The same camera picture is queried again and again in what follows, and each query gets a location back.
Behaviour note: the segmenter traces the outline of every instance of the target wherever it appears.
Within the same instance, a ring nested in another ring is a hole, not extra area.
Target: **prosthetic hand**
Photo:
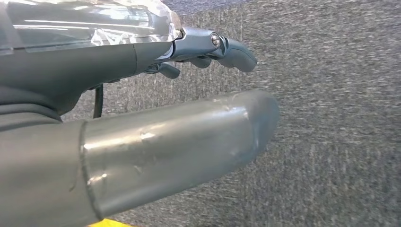
[[[262,91],[61,122],[104,83],[178,77],[172,61],[256,65],[240,42],[181,27],[158,0],[0,0],[0,226],[89,225],[265,150],[279,110]]]

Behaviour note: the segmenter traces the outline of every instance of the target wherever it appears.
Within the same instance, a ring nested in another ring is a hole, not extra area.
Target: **carpeted floor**
[[[281,122],[247,167],[113,218],[143,227],[401,225],[399,0],[164,2],[189,14],[187,26],[242,40],[257,69],[184,64],[176,80],[125,79],[106,86],[105,115],[258,88],[280,101]],[[92,108],[87,92],[64,119],[90,118]]]

